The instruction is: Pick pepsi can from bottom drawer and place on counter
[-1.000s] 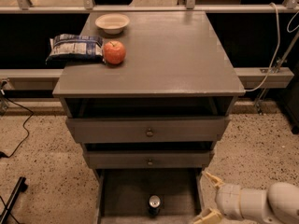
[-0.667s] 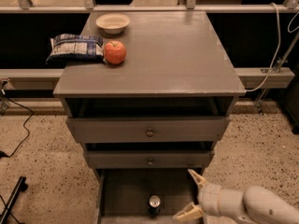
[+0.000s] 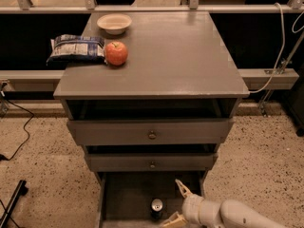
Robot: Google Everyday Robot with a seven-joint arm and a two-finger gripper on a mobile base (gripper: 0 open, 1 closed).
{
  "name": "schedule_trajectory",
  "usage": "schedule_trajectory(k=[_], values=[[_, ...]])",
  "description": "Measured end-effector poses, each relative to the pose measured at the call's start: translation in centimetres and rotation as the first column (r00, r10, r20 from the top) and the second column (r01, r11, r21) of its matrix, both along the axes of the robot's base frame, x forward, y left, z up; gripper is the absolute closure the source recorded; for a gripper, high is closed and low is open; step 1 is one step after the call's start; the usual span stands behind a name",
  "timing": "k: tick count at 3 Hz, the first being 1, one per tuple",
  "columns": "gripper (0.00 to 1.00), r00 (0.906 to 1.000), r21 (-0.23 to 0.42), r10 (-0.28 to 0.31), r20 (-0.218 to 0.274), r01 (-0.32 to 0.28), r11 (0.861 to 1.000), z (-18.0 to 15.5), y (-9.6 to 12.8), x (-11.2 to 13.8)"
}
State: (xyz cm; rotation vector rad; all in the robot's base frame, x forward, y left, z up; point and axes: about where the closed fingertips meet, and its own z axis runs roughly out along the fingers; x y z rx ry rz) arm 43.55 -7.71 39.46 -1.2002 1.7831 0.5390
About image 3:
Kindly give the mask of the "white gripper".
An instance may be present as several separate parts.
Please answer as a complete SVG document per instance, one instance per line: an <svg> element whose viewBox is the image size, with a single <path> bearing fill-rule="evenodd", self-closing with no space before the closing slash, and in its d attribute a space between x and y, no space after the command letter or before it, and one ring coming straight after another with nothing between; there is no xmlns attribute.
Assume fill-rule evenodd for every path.
<svg viewBox="0 0 304 228"><path fill-rule="evenodd" d="M182 214L175 212L161 224L161 228L181 228L187 224L187 221L207 228L224 228L219 203L192 195L190 189L181 180L175 179L175 183L180 194L185 198L181 208Z"/></svg>

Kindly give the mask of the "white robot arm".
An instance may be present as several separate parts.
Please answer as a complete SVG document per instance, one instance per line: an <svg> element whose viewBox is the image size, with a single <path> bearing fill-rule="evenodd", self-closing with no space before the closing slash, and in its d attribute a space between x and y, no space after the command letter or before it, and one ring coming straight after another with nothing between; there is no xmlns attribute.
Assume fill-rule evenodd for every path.
<svg viewBox="0 0 304 228"><path fill-rule="evenodd" d="M243 202L227 199L222 203L210 201L194 194L180 180L175 183L184 197L181 213L175 212L162 224L161 228L287 228L269 219Z"/></svg>

